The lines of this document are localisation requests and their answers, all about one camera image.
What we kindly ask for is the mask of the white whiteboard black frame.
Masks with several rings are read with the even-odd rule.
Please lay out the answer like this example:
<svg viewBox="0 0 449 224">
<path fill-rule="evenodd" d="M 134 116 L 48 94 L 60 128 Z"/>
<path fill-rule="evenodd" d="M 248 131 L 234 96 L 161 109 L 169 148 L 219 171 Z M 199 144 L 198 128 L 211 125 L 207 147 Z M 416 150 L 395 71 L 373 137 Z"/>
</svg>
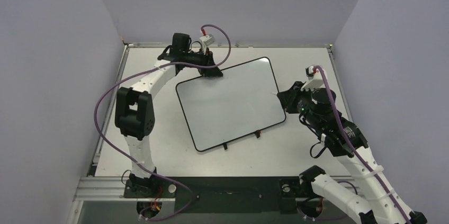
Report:
<svg viewBox="0 0 449 224">
<path fill-rule="evenodd" d="M 204 152 L 256 135 L 286 120 L 269 58 L 222 70 L 223 77 L 196 77 L 176 85 L 176 94 L 195 149 Z"/>
</svg>

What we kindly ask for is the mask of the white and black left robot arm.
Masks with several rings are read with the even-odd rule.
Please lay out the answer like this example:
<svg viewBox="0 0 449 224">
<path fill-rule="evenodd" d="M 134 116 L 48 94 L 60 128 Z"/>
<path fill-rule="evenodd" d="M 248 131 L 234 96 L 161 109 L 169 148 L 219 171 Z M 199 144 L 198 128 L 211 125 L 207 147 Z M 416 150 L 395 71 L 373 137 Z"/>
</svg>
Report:
<svg viewBox="0 0 449 224">
<path fill-rule="evenodd" d="M 209 46 L 215 42 L 213 35 L 199 38 L 198 51 L 191 50 L 188 34 L 175 33 L 172 43 L 157 57 L 156 70 L 145 74 L 130 87 L 120 87 L 116 93 L 114 123 L 127 142 L 132 157 L 128 187 L 131 192 L 150 198 L 159 193 L 160 180 L 153 174 L 149 135 L 155 126 L 153 99 L 162 87 L 185 67 L 199 67 L 203 77 L 222 77 L 215 66 Z"/>
</svg>

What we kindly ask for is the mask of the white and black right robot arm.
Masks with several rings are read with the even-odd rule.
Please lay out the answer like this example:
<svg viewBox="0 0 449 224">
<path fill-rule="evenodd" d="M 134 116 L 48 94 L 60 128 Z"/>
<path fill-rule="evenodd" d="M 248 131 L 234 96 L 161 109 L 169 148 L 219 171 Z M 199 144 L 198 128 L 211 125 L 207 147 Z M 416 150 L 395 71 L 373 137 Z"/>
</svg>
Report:
<svg viewBox="0 0 449 224">
<path fill-rule="evenodd" d="M 298 114 L 300 122 L 346 168 L 362 195 L 345 188 L 317 165 L 300 173 L 300 192 L 330 201 L 355 223 L 427 223 L 425 215 L 408 206 L 388 182 L 361 130 L 336 109 L 336 94 L 327 88 L 305 91 L 304 85 L 295 82 L 277 93 L 282 109 Z"/>
</svg>

